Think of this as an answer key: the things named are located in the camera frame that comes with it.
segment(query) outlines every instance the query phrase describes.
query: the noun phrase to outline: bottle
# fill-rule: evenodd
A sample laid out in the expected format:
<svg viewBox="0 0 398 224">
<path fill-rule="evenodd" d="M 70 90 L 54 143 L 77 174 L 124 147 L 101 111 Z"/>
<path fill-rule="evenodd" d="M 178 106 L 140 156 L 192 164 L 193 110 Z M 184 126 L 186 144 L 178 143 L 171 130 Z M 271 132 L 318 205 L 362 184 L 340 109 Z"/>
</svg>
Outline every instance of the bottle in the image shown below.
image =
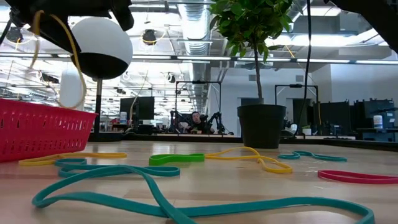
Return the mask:
<svg viewBox="0 0 398 224">
<path fill-rule="evenodd" d="M 383 128 L 383 116 L 381 116 L 381 115 L 373 116 L 373 128 L 377 128 L 377 129 Z"/>
</svg>

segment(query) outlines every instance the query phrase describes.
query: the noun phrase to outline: potted plant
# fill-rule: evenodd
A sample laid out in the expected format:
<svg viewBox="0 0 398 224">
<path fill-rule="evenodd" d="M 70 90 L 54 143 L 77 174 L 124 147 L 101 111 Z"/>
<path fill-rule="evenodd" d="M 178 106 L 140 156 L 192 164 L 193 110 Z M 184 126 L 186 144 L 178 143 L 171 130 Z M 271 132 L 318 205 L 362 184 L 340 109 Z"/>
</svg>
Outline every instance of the potted plant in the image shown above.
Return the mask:
<svg viewBox="0 0 398 224">
<path fill-rule="evenodd" d="M 210 29 L 228 39 L 231 55 L 243 57 L 247 49 L 254 51 L 259 103 L 238 107 L 243 143 L 249 147 L 278 148 L 286 107 L 265 105 L 262 97 L 259 55 L 265 62 L 270 50 L 280 46 L 267 46 L 267 38 L 276 39 L 292 22 L 287 12 L 293 0 L 214 0 L 210 12 L 215 15 Z"/>
</svg>

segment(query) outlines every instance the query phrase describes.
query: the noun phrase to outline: black cable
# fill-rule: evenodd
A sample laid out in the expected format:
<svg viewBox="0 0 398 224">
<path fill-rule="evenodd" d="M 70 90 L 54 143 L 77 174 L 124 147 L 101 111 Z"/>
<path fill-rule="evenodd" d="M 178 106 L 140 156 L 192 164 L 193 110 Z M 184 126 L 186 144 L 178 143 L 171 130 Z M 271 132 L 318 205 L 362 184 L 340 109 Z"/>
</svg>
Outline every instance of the black cable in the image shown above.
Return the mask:
<svg viewBox="0 0 398 224">
<path fill-rule="evenodd" d="M 8 20 L 6 28 L 4 28 L 4 30 L 3 30 L 2 34 L 1 34 L 1 37 L 0 37 L 0 45 L 2 44 L 4 39 L 6 38 L 6 35 L 7 35 L 8 31 L 9 31 L 9 29 L 11 27 L 11 24 L 12 24 L 12 21 Z"/>
<path fill-rule="evenodd" d="M 216 91 L 214 91 L 214 96 L 215 96 L 216 101 L 217 101 L 217 108 L 220 108 L 220 103 L 218 102 Z M 227 132 L 230 133 L 230 131 L 228 130 L 228 128 L 226 128 L 224 124 L 222 124 L 222 125 L 223 125 L 223 127 L 225 128 L 225 130 L 227 130 Z"/>
<path fill-rule="evenodd" d="M 310 69 L 310 58 L 311 58 L 311 36 L 312 36 L 312 21 L 311 21 L 311 0 L 307 0 L 307 19 L 308 19 L 308 55 L 307 55 L 307 64 L 305 66 L 305 80 L 304 80 L 304 97 L 303 104 L 300 110 L 300 116 L 298 117 L 298 124 L 296 132 L 294 132 L 294 136 L 297 135 L 299 131 L 299 126 L 301 123 L 301 116 L 303 115 L 304 107 L 307 105 L 307 86 L 308 86 L 308 71 Z"/>
</svg>

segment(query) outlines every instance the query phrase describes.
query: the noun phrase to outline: tree trunk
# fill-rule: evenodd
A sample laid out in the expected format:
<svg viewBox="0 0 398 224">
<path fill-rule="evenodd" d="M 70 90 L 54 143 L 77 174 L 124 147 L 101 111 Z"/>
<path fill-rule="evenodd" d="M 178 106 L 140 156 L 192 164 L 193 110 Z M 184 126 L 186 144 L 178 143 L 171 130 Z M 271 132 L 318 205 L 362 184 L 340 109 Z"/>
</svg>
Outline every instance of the tree trunk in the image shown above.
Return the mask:
<svg viewBox="0 0 398 224">
<path fill-rule="evenodd" d="M 254 49 L 254 63 L 256 64 L 257 90 L 259 92 L 260 102 L 264 102 L 262 100 L 262 88 L 261 88 L 260 68 L 259 68 L 259 52 L 257 51 L 257 42 L 256 42 L 256 38 L 255 37 L 253 37 L 253 49 Z"/>
</svg>

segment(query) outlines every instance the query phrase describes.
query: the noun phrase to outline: black plant pot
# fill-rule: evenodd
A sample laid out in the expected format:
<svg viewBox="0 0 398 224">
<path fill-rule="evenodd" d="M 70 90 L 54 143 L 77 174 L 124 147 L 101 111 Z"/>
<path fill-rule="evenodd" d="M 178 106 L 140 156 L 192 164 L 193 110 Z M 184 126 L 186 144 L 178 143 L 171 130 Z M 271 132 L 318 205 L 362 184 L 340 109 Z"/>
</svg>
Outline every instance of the black plant pot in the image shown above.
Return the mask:
<svg viewBox="0 0 398 224">
<path fill-rule="evenodd" d="M 247 147 L 277 149 L 286 107 L 279 105 L 247 105 L 238 107 L 243 144 Z"/>
</svg>

